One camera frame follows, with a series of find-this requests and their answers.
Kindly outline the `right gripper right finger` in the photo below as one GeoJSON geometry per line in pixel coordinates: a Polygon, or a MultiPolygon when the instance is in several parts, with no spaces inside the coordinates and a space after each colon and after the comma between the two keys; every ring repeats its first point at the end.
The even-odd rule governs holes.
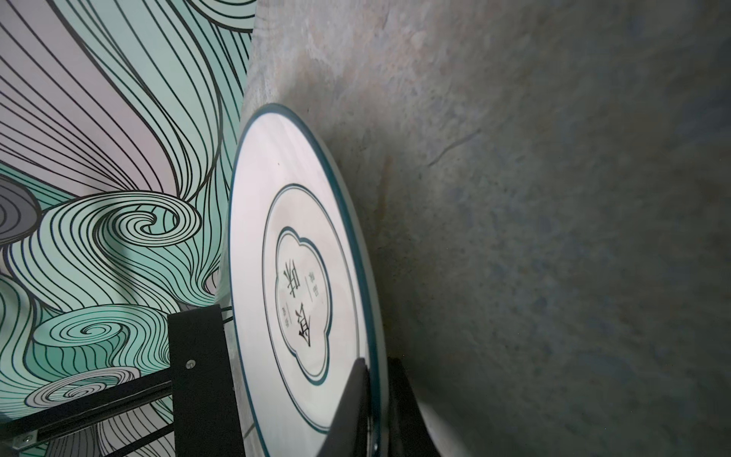
{"type": "Polygon", "coordinates": [[[388,358],[388,455],[438,457],[402,362],[388,358]]]}

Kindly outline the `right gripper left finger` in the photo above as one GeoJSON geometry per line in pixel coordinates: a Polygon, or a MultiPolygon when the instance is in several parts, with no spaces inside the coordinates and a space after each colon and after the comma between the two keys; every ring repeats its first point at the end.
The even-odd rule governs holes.
{"type": "Polygon", "coordinates": [[[364,358],[354,361],[318,457],[369,455],[370,376],[364,358]]]}

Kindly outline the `black wire dish rack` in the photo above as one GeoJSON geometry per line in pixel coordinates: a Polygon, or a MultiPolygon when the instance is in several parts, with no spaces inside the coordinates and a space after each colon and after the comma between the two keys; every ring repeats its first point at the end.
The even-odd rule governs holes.
{"type": "Polygon", "coordinates": [[[172,423],[133,439],[115,455],[128,456],[167,435],[173,435],[179,456],[245,455],[225,335],[230,320],[224,314],[215,305],[169,315],[169,368],[7,422],[1,427],[2,455],[17,456],[165,397],[173,402],[172,423]]]}

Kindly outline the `white plate green flower outline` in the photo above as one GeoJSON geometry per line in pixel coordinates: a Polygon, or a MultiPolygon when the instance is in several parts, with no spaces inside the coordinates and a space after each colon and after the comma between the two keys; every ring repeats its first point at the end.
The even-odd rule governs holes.
{"type": "Polygon", "coordinates": [[[388,354],[373,268],[343,177],[293,110],[262,106],[236,154],[222,291],[266,456],[317,456],[355,360],[369,455],[388,455],[388,354]]]}

